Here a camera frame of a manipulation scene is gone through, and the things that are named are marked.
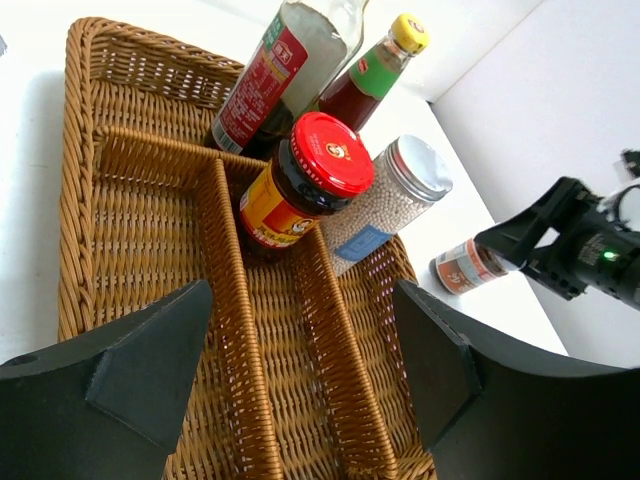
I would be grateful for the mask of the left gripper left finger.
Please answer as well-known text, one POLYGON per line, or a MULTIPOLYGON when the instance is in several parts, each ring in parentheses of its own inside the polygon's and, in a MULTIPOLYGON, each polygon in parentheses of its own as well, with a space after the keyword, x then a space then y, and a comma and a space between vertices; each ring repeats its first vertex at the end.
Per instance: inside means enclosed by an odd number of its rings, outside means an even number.
POLYGON ((176 450, 213 294, 193 281, 1 366, 4 479, 159 479, 176 450))

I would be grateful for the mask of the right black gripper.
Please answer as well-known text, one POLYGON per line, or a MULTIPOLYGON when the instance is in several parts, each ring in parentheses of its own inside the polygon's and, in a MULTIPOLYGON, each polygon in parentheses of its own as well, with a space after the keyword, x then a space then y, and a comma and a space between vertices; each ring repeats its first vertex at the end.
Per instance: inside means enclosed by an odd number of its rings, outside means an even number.
POLYGON ((561 177, 531 206, 474 242, 570 301, 591 287, 639 308, 639 181, 600 197, 561 177), (538 242, 548 230, 557 237, 538 242))

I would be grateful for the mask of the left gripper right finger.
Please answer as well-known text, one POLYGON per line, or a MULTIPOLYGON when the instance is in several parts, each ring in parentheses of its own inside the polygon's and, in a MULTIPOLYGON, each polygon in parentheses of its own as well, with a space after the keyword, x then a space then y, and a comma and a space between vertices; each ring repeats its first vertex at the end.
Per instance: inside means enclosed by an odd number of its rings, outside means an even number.
POLYGON ((639 372, 517 340, 398 281, 423 449, 441 479, 635 479, 639 372))

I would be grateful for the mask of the white lid small sauce jar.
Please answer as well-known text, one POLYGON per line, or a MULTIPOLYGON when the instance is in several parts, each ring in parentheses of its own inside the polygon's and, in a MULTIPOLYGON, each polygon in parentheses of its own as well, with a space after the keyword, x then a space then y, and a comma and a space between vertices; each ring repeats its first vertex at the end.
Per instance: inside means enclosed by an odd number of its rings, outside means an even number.
POLYGON ((457 296, 509 273, 496 255, 473 238, 437 255, 429 267, 444 290, 457 296))

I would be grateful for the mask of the silver lid white peppercorn jar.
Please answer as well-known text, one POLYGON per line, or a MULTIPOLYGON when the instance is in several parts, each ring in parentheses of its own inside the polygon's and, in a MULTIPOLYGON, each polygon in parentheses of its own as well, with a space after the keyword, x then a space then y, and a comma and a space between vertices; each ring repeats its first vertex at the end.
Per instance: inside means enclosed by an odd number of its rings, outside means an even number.
POLYGON ((395 139, 375 158, 373 166, 371 187, 321 222, 338 276, 442 200, 453 187, 444 159, 414 135, 395 139))

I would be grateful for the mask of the red lid chili sauce jar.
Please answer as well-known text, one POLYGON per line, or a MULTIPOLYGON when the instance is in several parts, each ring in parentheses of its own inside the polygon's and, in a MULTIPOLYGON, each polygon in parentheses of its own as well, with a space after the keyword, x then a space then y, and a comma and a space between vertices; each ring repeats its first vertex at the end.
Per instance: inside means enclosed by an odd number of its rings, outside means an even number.
POLYGON ((321 220, 347 208, 373 180, 372 159, 359 136, 329 114, 306 113, 241 196, 242 240, 273 261, 321 220))

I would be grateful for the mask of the green label yellow cap bottle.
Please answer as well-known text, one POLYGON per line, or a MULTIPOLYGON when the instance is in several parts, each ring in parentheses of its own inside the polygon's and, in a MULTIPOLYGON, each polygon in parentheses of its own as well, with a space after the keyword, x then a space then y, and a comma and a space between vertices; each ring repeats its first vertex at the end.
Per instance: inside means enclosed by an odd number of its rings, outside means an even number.
POLYGON ((428 44, 422 22, 409 13, 399 15, 388 33, 324 90, 316 109, 360 131, 428 44))

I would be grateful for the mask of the tall dark soy sauce bottle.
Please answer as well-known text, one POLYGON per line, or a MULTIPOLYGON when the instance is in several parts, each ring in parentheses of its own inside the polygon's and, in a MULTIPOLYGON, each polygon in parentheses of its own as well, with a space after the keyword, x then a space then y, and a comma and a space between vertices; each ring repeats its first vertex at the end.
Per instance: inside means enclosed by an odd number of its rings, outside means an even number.
POLYGON ((360 49, 366 6, 365 1, 282 2, 204 145, 268 159, 360 49))

